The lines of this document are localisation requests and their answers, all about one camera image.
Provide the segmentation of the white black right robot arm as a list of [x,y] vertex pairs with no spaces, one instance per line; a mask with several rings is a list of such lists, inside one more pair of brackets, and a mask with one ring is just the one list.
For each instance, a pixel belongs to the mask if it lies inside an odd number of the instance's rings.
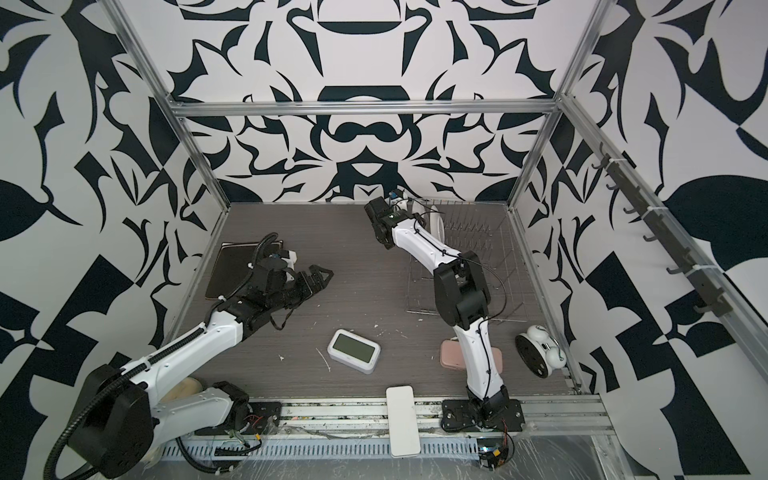
[[456,250],[426,228],[424,214],[403,208],[402,198],[378,197],[365,205],[377,241],[408,252],[432,274],[436,309],[457,337],[467,375],[466,400],[442,402],[446,432],[521,432],[526,426],[520,402],[511,398],[490,342],[489,271],[472,251]]

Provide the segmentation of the black square plate gold rim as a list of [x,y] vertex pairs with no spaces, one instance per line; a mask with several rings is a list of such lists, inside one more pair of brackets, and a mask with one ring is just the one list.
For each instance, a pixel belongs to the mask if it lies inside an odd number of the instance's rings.
[[[265,258],[283,250],[283,240],[276,240],[265,249]],[[215,300],[220,296],[230,296],[248,276],[248,264],[258,246],[257,242],[225,243],[216,258],[211,278],[206,288],[205,298]],[[257,267],[251,279],[258,287],[266,287],[269,273],[266,267]]]

